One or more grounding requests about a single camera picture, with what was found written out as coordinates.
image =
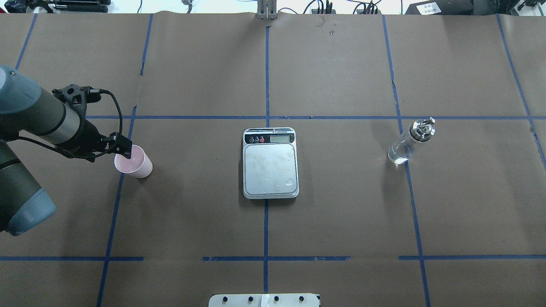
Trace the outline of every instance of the scale display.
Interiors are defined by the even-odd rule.
[[[243,195],[248,199],[293,198],[299,193],[296,132],[251,128],[243,133]]]

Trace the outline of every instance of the kitchen scale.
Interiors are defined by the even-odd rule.
[[[298,195],[296,131],[292,128],[246,129],[242,143],[242,190],[246,198]]]

